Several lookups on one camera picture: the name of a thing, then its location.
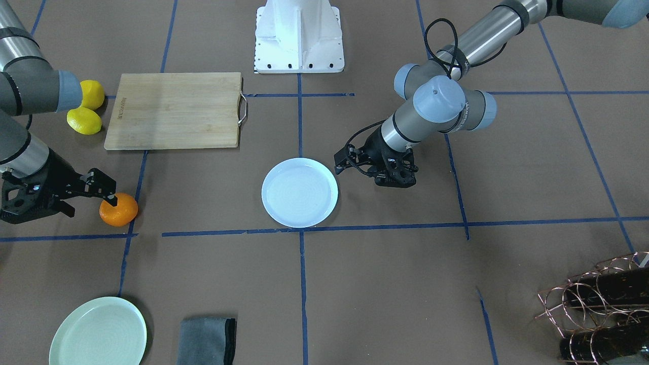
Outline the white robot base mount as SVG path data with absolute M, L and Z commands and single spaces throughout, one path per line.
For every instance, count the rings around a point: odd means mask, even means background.
M 267 1 L 257 8 L 254 72 L 324 74 L 345 68 L 339 9 L 329 1 Z

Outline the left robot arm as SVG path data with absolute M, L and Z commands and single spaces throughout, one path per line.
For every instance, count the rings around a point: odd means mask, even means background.
M 424 64 L 406 64 L 393 86 L 404 102 L 382 122 L 369 125 L 363 146 L 349 139 L 334 155 L 335 174 L 356 169 L 382 187 L 406 189 L 419 170 L 414 148 L 432 134 L 477 131 L 493 123 L 497 104 L 488 92 L 464 88 L 471 69 L 500 53 L 530 25 L 559 16 L 609 28 L 627 28 L 647 17 L 647 1 L 503 1 L 484 18 L 436 51 Z

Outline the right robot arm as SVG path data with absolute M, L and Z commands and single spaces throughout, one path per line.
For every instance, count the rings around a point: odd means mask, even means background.
M 116 181 L 99 169 L 82 175 L 16 116 L 68 111 L 81 105 L 79 79 L 56 70 L 7 1 L 1 2 L 2 221 L 21 224 L 64 213 L 72 197 L 99 197 L 116 206 Z

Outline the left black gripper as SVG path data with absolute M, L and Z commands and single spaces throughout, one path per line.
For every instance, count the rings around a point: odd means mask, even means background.
M 415 173 L 419 168 L 414 162 L 412 148 L 405 152 L 397 152 L 383 140 L 381 129 L 378 127 L 366 139 L 365 144 L 356 148 L 351 141 L 371 127 L 365 127 L 353 134 L 346 144 L 334 154 L 335 174 L 339 175 L 345 169 L 354 168 L 359 173 L 375 181 L 381 187 L 407 189 L 416 184 Z

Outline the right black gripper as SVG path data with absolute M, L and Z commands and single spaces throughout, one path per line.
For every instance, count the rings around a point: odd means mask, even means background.
M 49 150 L 44 166 L 24 178 L 3 180 L 3 222 L 22 224 L 63 213 L 75 216 L 75 208 L 66 199 L 76 196 L 99 197 L 110 206 L 118 205 L 116 181 L 100 169 L 81 175 L 60 155 Z

